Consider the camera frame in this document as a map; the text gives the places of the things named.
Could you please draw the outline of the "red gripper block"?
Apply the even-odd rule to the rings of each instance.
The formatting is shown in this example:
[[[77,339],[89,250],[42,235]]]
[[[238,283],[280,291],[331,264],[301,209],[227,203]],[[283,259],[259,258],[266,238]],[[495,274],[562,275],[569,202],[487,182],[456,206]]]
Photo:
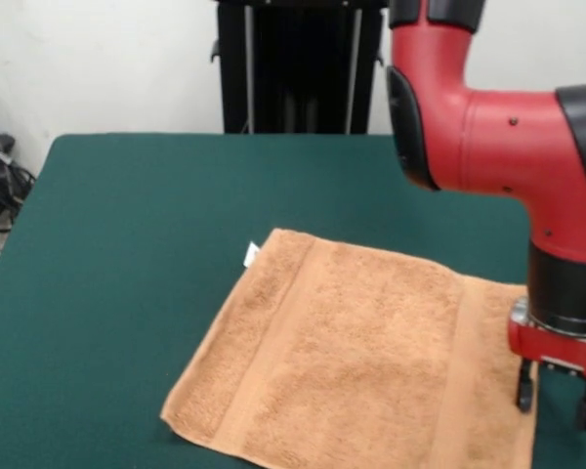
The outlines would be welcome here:
[[[528,300],[520,296],[513,304],[508,323],[508,339],[513,353],[521,359],[515,406],[530,413],[534,402],[534,362],[560,366],[586,377],[586,338],[573,337],[538,325],[528,314]],[[586,432],[586,380],[577,404],[575,425]]]

